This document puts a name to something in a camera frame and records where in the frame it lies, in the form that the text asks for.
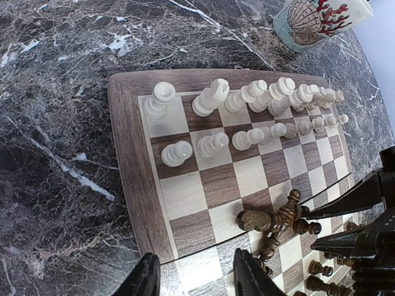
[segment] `marble countertop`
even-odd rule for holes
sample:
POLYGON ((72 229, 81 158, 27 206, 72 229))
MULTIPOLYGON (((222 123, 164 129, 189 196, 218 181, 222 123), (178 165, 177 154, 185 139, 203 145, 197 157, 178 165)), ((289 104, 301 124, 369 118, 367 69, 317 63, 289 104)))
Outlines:
POLYGON ((305 54, 277 0, 21 0, 0 12, 0 295, 110 295, 139 259, 112 140, 113 73, 243 68, 324 76, 357 179, 394 143, 353 32, 305 54))

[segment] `chessboard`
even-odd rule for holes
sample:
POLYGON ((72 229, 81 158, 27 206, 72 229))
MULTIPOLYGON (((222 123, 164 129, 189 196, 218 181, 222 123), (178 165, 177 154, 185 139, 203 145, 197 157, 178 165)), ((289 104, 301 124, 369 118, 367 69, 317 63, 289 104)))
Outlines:
MULTIPOLYGON (((282 76, 292 78, 296 86, 305 83, 328 87, 325 79, 318 76, 257 70, 158 70, 120 73, 110 78, 115 148, 133 230, 141 254, 155 253, 164 264, 162 282, 175 276, 179 279, 181 292, 175 293, 170 283, 173 292, 169 295, 203 295, 193 291, 206 289, 206 285, 217 281, 223 281, 224 287, 230 285, 235 249, 241 247, 254 253, 262 237, 258 232, 240 230, 236 216, 241 210, 277 211, 286 203, 292 188, 302 192, 300 203, 309 204, 312 210, 315 204, 326 202, 316 202, 322 195, 327 200, 339 197, 342 182, 342 188, 353 185, 341 125, 319 134, 278 138, 245 151, 238 151, 230 144, 212 158, 194 153, 175 168, 162 162, 162 150, 178 141, 189 142, 196 151, 199 139, 219 131, 231 138, 238 131, 274 123, 295 124, 317 117, 325 119, 329 114, 338 116, 334 105, 330 109, 301 112, 288 109, 275 118, 267 110, 254 113, 248 106, 236 114, 221 106, 204 118, 192 110, 194 98, 217 78, 227 80, 230 93, 237 93, 254 80, 265 80, 269 85, 282 76), (142 107, 161 81, 174 85, 176 97, 163 117, 151 119, 145 116, 142 107)), ((340 220, 343 218, 325 220, 322 234, 340 229, 339 224, 343 225, 340 220)), ((276 253, 277 261, 268 264, 271 268, 277 266, 273 268, 276 269, 274 279, 286 293, 300 284, 300 275, 298 280, 290 282, 286 272, 294 274, 290 271, 296 270, 296 263, 300 263, 297 268, 303 267, 303 258, 311 253, 303 248, 309 249, 306 246, 313 243, 312 237, 296 236, 292 231, 284 233, 276 253), (302 237, 310 240, 303 242, 302 237)))

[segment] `wooden chessboard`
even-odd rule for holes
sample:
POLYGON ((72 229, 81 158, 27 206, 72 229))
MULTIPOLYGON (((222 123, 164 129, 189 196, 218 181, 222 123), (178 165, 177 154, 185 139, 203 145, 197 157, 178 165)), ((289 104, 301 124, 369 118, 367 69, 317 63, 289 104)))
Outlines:
MULTIPOLYGON (((168 278, 177 275, 180 295, 201 295, 193 291, 217 281, 229 286, 226 279, 230 277, 235 249, 258 249, 261 234, 245 233, 236 224, 241 210, 278 210, 292 188, 302 192, 302 202, 308 202, 312 209, 314 204, 339 197, 340 185, 343 190, 353 185, 349 181, 351 163, 341 126, 320 134, 277 139, 243 152, 230 144, 210 159, 195 153, 177 168, 162 163, 163 148, 177 141, 188 141, 196 151, 200 138, 219 131, 231 138, 238 131, 278 122, 337 115, 334 106, 298 113, 288 109, 276 118, 267 110, 256 114, 248 107, 231 114, 222 106, 207 118, 192 111, 193 99, 217 78, 226 79, 231 92, 237 92, 254 80, 263 79, 270 84, 281 76, 292 78, 297 86, 305 83, 328 87, 322 77, 256 70, 158 70, 121 73, 110 78, 115 147, 136 240, 142 254, 157 254, 161 263, 168 263, 163 269, 172 266, 172 272, 163 273, 168 278), (173 84, 177 94, 167 106, 167 113, 153 120, 141 108, 160 81, 173 84)), ((341 217, 320 222, 321 236, 343 225, 341 217)), ((291 231, 282 237, 282 245, 269 267, 275 270, 275 282, 284 291, 289 292, 300 284, 299 279, 303 280, 303 272, 299 277, 294 274, 298 268, 303 270, 303 258, 311 256, 309 245, 313 241, 313 236, 295 236, 291 231), (298 280, 287 280, 290 274, 298 280)), ((166 282, 166 276, 162 275, 162 281, 166 282)), ((178 295, 171 290, 169 295, 178 295)))

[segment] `chessboard border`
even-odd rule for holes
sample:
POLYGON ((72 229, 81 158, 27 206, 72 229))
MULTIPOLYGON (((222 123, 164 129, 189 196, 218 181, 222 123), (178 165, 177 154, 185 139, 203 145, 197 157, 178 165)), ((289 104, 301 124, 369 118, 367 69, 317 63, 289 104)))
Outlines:
MULTIPOLYGON (((154 86, 161 81, 173 84, 180 93, 202 91, 217 78, 226 79, 230 89, 240 89, 259 79, 265 80, 268 84, 275 83, 282 76, 292 78, 297 86, 305 83, 328 87, 328 83, 321 76, 262 70, 153 70, 118 73, 109 78, 108 96, 115 151, 123 193, 140 255, 147 252, 155 253, 162 263, 175 259, 150 166, 138 96, 151 93, 154 86)), ((347 165, 349 171, 352 171, 344 133, 341 127, 339 128, 347 165)))

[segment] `ceramic mug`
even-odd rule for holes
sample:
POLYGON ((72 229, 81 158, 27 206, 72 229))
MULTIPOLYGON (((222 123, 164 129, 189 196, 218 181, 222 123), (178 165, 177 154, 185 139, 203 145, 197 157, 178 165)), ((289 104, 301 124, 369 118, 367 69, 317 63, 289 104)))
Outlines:
POLYGON ((303 52, 371 16, 367 0, 287 0, 273 27, 289 48, 303 52))

